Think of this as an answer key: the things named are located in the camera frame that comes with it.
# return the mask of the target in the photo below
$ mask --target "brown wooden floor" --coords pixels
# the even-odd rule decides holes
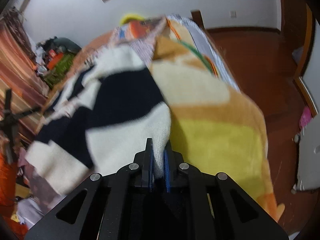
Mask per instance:
[[[268,133],[268,159],[278,203],[285,204],[279,224],[291,234],[307,223],[318,192],[290,190],[295,183],[297,147],[304,102],[295,85],[297,65],[281,36],[272,32],[211,33],[241,90],[261,108]]]

